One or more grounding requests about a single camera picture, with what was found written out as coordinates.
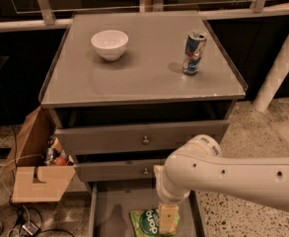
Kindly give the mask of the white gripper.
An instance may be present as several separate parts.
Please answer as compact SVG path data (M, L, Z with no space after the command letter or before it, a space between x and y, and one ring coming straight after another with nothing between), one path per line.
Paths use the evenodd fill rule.
M173 183L167 176L164 166L155 165L153 170L156 178L156 191L163 202L158 208L159 231L161 234L173 233L176 230L175 219L179 213L177 204L188 198L190 191L183 190Z

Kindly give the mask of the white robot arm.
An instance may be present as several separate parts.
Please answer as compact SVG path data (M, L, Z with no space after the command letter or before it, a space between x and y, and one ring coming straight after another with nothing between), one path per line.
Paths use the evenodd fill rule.
M276 98L289 88L289 20L285 16L262 17L260 28L240 28L236 20L214 20L206 23L209 33L221 49L228 39L241 42L251 38L253 52L269 62L270 68L257 77L258 88L253 101L256 111L282 121L289 127L289 110ZM282 134L289 140L289 135ZM222 158L214 151L216 141L198 135L172 153L164 166L156 169L157 191L166 202L181 202L192 191L205 191L249 200L254 203L289 212L289 156L271 153L274 142L260 134L254 145L262 145L257 158Z

